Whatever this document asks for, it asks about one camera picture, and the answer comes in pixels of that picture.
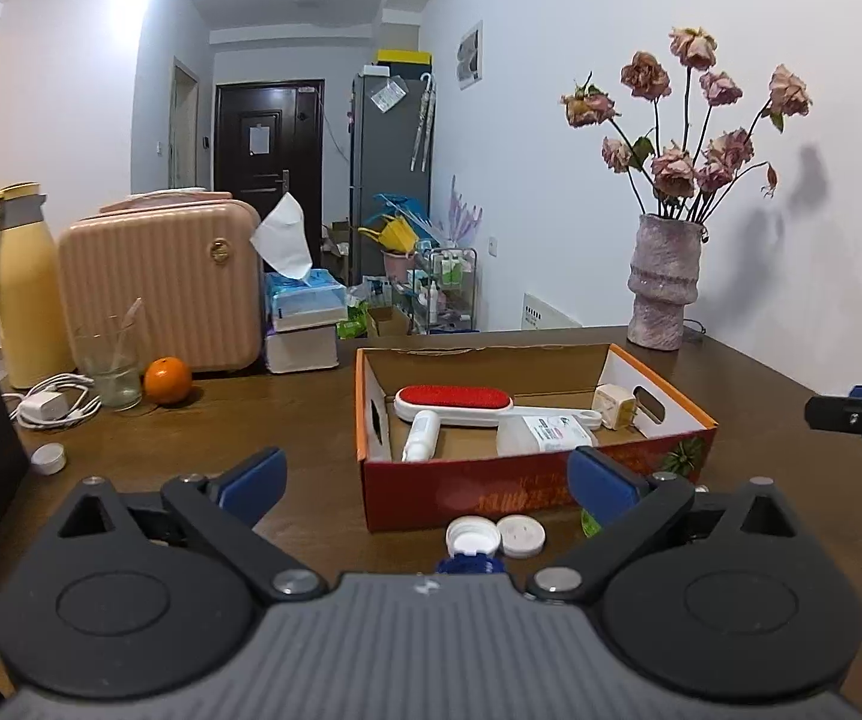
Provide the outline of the white power adapter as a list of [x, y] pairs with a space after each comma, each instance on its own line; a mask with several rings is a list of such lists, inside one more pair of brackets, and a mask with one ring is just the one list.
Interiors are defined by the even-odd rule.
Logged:
[[592, 397], [592, 410], [600, 413], [607, 429], [621, 431], [633, 424], [637, 399], [633, 392], [618, 383], [601, 383]]

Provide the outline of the white lid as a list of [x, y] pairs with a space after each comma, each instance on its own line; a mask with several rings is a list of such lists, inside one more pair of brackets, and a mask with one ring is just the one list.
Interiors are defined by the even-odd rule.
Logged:
[[547, 543], [545, 528], [529, 515], [506, 515], [496, 528], [501, 536], [501, 552], [511, 559], [538, 556]]

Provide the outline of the white rectangular plastic bottle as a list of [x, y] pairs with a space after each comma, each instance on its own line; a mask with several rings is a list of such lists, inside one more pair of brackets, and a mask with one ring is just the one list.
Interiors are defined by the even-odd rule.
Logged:
[[525, 410], [506, 416], [496, 433], [496, 454], [561, 454], [577, 447], [595, 447], [595, 431], [602, 427], [598, 411]]

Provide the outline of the blue plastic lid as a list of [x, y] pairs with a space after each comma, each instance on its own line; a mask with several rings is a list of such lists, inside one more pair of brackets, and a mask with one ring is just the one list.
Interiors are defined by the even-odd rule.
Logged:
[[485, 553], [456, 554], [439, 561], [434, 572], [442, 575], [493, 575], [504, 574], [506, 566], [499, 557]]

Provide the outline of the white screw cap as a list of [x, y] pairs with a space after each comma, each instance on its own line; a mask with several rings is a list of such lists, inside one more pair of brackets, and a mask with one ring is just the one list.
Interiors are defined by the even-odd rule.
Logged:
[[493, 557], [501, 548], [502, 536], [495, 522], [488, 518], [466, 515], [452, 520], [445, 528], [445, 546], [451, 557]]

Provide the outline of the red white lint brush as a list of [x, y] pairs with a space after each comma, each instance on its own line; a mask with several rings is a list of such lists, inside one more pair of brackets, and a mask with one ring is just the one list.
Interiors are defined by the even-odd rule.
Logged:
[[394, 411], [405, 422], [413, 421], [420, 411], [433, 411], [442, 426], [452, 427], [498, 427], [514, 416], [571, 416], [591, 431], [603, 426], [602, 415], [595, 410], [517, 405], [498, 388], [465, 385], [407, 385], [395, 394]]

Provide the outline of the small white spray bottle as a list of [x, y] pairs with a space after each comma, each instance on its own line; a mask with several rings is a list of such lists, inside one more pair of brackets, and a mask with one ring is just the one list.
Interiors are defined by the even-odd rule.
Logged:
[[438, 447], [441, 418], [433, 410], [421, 410], [411, 421], [410, 431], [406, 436], [402, 450], [402, 460], [428, 461], [433, 460]]

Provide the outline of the orange fruit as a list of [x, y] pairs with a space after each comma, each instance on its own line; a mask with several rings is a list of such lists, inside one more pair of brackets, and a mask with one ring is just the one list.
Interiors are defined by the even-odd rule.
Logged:
[[145, 395], [156, 405], [177, 405], [190, 395], [193, 388], [190, 367], [182, 359], [167, 356], [157, 358], [146, 367], [143, 377]]

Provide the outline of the white tissue box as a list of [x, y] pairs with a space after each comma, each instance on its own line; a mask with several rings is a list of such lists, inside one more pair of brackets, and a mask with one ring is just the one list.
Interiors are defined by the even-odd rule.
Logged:
[[335, 325], [291, 332], [268, 330], [265, 335], [265, 366], [275, 376], [333, 369], [338, 366], [337, 341]]

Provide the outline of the clear drinking glass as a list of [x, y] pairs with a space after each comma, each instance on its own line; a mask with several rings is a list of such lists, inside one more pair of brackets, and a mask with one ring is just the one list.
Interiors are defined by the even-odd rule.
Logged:
[[74, 354], [79, 371], [94, 383], [100, 405], [127, 411], [140, 405], [140, 341], [136, 333], [143, 299], [136, 298], [122, 316], [110, 316], [94, 327], [74, 330]]

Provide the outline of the blue tissue pack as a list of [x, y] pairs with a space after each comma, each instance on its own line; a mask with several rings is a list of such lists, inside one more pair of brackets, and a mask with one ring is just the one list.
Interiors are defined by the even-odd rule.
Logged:
[[276, 333], [337, 325], [348, 316], [346, 288], [310, 257], [304, 211], [286, 192], [250, 238], [270, 271], [265, 275], [265, 299]]

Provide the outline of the yellow thermos jug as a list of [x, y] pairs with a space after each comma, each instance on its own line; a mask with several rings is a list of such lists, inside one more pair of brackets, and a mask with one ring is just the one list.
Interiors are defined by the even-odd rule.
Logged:
[[40, 185], [0, 188], [0, 344], [17, 390], [74, 369]]

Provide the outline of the dried pink roses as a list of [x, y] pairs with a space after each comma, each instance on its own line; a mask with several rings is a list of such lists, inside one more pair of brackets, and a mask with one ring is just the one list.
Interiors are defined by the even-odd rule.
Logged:
[[794, 117], [813, 109], [801, 76], [783, 64], [768, 80], [765, 101], [745, 127], [714, 135], [714, 112], [744, 99], [744, 90], [717, 66], [717, 39], [699, 26], [676, 26], [669, 32], [672, 59], [683, 68], [682, 132], [662, 124], [660, 106], [674, 93], [672, 75], [654, 54], [638, 50], [620, 70], [620, 85], [651, 111], [651, 128], [633, 137], [620, 124], [620, 110], [609, 91], [592, 76], [559, 98], [566, 124], [573, 130], [607, 127], [600, 158], [610, 172], [628, 179], [637, 210], [661, 220], [703, 227], [744, 177], [760, 172], [762, 193], [773, 197], [779, 185], [776, 167], [756, 156], [753, 135], [762, 122], [783, 132]]

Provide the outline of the dark entrance door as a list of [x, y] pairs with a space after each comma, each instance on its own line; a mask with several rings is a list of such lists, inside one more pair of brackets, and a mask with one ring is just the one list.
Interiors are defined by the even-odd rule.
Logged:
[[324, 82], [216, 86], [213, 187], [270, 215], [291, 193], [304, 215], [312, 263], [321, 263]]

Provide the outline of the grey refrigerator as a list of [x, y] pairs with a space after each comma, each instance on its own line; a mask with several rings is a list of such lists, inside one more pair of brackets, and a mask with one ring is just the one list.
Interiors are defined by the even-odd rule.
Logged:
[[384, 220], [382, 195], [402, 195], [429, 210], [429, 167], [411, 162], [420, 123], [424, 83], [399, 75], [356, 76], [351, 86], [349, 124], [349, 278], [384, 273], [381, 249], [358, 232], [379, 229]]

